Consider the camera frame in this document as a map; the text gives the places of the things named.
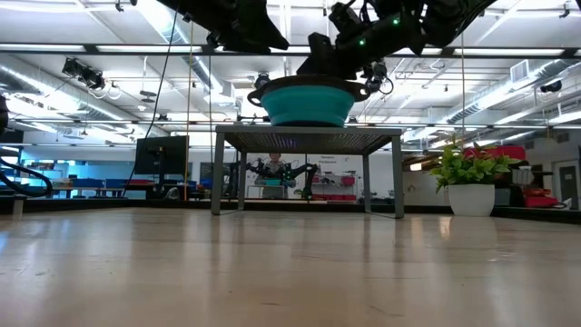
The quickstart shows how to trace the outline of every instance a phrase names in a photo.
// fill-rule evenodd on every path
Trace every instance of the table leg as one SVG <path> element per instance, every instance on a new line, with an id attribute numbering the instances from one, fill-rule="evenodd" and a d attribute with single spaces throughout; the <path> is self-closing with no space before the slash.
<path id="1" fill-rule="evenodd" d="M 224 133 L 216 134 L 216 147 L 214 152 L 214 166 L 212 176 L 212 214 L 220 214 L 222 204 L 222 184 L 223 184 L 223 166 L 224 166 Z"/>
<path id="2" fill-rule="evenodd" d="M 371 179 L 369 176 L 369 155 L 363 155 L 363 203 L 365 212 L 371 213 Z"/>
<path id="3" fill-rule="evenodd" d="M 396 206 L 396 219 L 403 218 L 403 168 L 402 168 L 402 158 L 401 158 L 401 140 L 400 138 L 393 137 L 391 139 L 391 155 L 393 159 L 393 191 L 394 191 L 394 203 Z"/>
<path id="4" fill-rule="evenodd" d="M 246 199 L 246 153 L 241 153 L 238 176 L 238 210 L 244 210 L 244 199 Z"/>

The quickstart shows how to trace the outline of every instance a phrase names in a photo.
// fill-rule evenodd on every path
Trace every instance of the white flower pot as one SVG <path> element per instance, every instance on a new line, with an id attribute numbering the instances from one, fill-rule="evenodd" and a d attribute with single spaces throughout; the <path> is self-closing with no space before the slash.
<path id="1" fill-rule="evenodd" d="M 454 214 L 488 217 L 494 208 L 494 185 L 450 185 L 448 197 Z"/>

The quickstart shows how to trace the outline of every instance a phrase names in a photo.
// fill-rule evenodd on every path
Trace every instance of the green leaves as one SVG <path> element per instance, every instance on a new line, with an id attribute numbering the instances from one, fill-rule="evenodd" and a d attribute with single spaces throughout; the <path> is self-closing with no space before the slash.
<path id="1" fill-rule="evenodd" d="M 442 187 L 455 184 L 491 184 L 495 180 L 495 175 L 510 173 L 508 166 L 519 162 L 519 160 L 511 159 L 506 155 L 495 158 L 488 152 L 494 147 L 481 147 L 476 143 L 474 143 L 475 154 L 464 156 L 456 146 L 455 137 L 452 141 L 451 145 L 444 148 L 442 159 L 439 161 L 441 167 L 434 168 L 429 172 L 438 178 L 436 192 L 439 192 Z"/>

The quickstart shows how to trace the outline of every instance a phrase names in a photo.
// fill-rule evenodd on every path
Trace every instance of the wire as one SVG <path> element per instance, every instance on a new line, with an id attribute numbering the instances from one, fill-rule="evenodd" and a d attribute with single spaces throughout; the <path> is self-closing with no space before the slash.
<path id="1" fill-rule="evenodd" d="M 185 157 L 186 157 L 186 165 L 185 165 L 185 174 L 183 175 L 183 200 L 188 201 L 188 163 L 187 158 L 188 154 L 190 154 L 190 101 L 192 100 L 192 53 L 193 53 L 193 22 L 190 22 L 191 29 L 190 29 L 190 57 L 189 64 L 190 69 L 188 69 L 188 113 L 186 114 L 186 120 L 188 123 L 185 125 L 185 134 L 188 135 L 186 137 L 187 144 L 185 145 Z"/>
<path id="2" fill-rule="evenodd" d="M 7 167 L 10 167 L 18 172 L 21 173 L 29 173 L 32 176 L 37 177 L 38 179 L 42 180 L 45 184 L 46 184 L 46 189 L 44 189 L 43 192 L 41 193 L 37 193 L 37 192 L 30 192 L 27 191 L 25 188 L 23 188 L 21 185 L 14 183 L 12 181 L 10 181 L 5 175 L 4 172 L 0 169 L 0 181 L 2 181 L 2 183 L 5 183 L 8 187 L 10 187 L 11 189 L 17 191 L 20 194 L 24 194 L 26 196 L 32 196 L 32 197 L 41 197 L 41 196 L 47 196 L 47 195 L 51 195 L 53 193 L 53 184 L 51 183 L 51 180 L 48 179 L 48 177 L 44 176 L 41 173 L 37 173 L 33 170 L 30 170 L 28 168 L 24 168 L 15 164 L 11 164 L 11 163 L 7 163 L 4 159 L 0 158 L 0 164 L 5 165 Z"/>
<path id="3" fill-rule="evenodd" d="M 393 84 L 393 82 L 389 78 L 387 78 L 386 81 L 391 84 L 391 89 L 389 90 L 389 92 L 383 92 L 383 91 L 381 91 L 381 88 L 379 88 L 379 92 L 383 95 L 390 95 L 393 93 L 393 90 L 395 89 L 395 85 Z"/>
<path id="4" fill-rule="evenodd" d="M 65 85 L 67 85 L 69 82 L 71 82 L 71 80 L 73 79 L 74 76 L 71 76 L 69 78 L 67 78 L 59 87 L 55 88 L 54 91 L 52 91 L 51 93 L 47 94 L 44 96 L 44 99 L 46 99 L 47 97 L 53 95 L 56 93 L 56 91 L 62 89 Z"/>
<path id="5" fill-rule="evenodd" d="M 172 50 L 173 36 L 174 36 L 174 32 L 175 32 L 175 24 L 178 21 L 178 9 L 179 9 L 179 6 L 177 8 L 175 8 L 175 15 L 173 16 L 172 36 L 170 36 L 170 43 L 168 44 L 168 47 L 167 47 L 167 54 L 165 55 L 165 63 L 163 64 L 163 71 L 162 71 L 162 76 L 160 78 L 160 86 L 157 90 L 157 94 L 159 94 L 162 91 L 163 78 L 165 77 L 165 71 L 167 70 L 167 62 L 170 59 L 170 52 Z M 155 98 L 155 107 L 153 108 L 152 121 L 150 122 L 149 127 L 147 128 L 147 132 L 145 133 L 145 137 L 143 138 L 144 140 L 146 140 L 147 136 L 149 136 L 149 132 L 152 130 L 153 123 L 155 123 L 155 116 L 157 115 L 157 105 L 158 105 L 159 101 L 160 101 L 160 96 L 157 96 Z M 131 183 L 131 180 L 133 179 L 133 175 L 135 174 L 135 167 L 137 166 L 137 162 L 142 158 L 143 148 L 145 148 L 145 146 L 140 147 L 139 151 L 137 152 L 137 156 L 135 157 L 135 163 L 133 164 L 133 169 L 131 170 L 131 174 L 129 175 L 129 179 L 127 180 L 127 184 L 123 188 L 122 197 L 125 197 L 125 194 L 127 193 L 127 186 L 129 186 L 129 184 Z"/>

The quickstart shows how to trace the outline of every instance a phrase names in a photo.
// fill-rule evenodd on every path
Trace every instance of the potted plant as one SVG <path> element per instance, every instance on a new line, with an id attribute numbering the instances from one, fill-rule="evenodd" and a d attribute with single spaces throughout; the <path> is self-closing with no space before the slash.
<path id="1" fill-rule="evenodd" d="M 490 216 L 494 208 L 494 180 L 499 173 L 510 173 L 508 166 L 518 163 L 507 155 L 493 157 L 487 150 L 474 143 L 471 154 L 463 154 L 452 144 L 444 147 L 444 154 L 430 174 L 437 176 L 438 189 L 448 188 L 452 211 L 457 215 Z"/>

